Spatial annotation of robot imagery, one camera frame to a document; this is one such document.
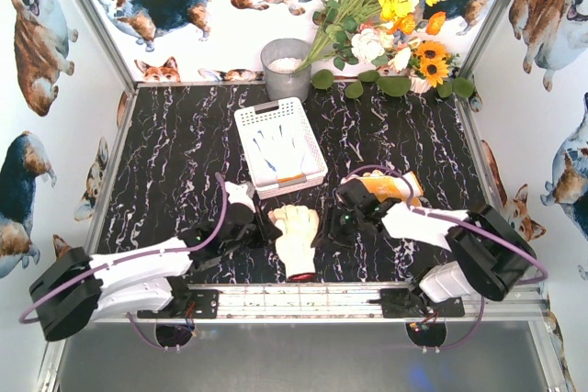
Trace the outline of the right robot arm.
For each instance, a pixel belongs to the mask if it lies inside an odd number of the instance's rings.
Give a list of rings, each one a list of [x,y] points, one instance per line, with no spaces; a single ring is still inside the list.
[[[489,205],[477,210],[444,210],[416,206],[413,187],[371,190],[363,178],[350,178],[335,191],[313,246],[350,248],[358,233],[426,243],[452,253],[417,276],[410,293],[438,304],[478,294],[502,301],[525,282],[537,256],[515,229]]]

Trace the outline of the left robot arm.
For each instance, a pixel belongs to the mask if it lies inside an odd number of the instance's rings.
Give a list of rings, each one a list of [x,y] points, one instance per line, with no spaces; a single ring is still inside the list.
[[[258,207],[231,203],[219,222],[199,223],[150,247],[94,255],[72,248],[29,293],[48,342],[69,338],[92,321],[126,313],[185,317],[197,304],[187,286],[188,275],[241,249],[272,245],[281,234]]]

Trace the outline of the blue dotted glove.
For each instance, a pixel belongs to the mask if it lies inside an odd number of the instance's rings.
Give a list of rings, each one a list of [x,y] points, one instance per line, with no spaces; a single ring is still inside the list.
[[[284,124],[259,129],[253,136],[266,169],[279,183],[303,176],[304,147],[299,138]]]

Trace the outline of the white perforated storage basket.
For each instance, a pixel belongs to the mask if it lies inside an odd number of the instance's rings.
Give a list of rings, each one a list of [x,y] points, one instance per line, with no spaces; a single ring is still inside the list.
[[[322,184],[328,167],[297,97],[240,108],[234,119],[260,199]]]

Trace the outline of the beige knit glove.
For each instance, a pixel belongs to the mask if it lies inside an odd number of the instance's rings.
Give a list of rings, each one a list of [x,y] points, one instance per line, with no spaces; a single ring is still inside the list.
[[[275,247],[285,266],[288,282],[316,281],[315,249],[312,247],[320,219],[318,213],[306,206],[286,205],[268,213],[273,225],[281,231]]]

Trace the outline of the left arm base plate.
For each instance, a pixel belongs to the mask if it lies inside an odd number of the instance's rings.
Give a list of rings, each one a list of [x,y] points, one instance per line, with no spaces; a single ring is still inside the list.
[[[160,311],[140,310],[139,319],[216,319],[220,292],[216,289],[189,290],[180,299],[174,298]]]

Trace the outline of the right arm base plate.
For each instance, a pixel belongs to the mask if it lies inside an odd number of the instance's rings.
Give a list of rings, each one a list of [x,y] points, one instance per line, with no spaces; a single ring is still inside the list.
[[[465,309],[460,297],[434,303],[425,295],[417,296],[408,288],[383,288],[379,298],[370,299],[370,305],[378,305],[385,319],[427,318],[436,314],[439,318],[461,318]]]

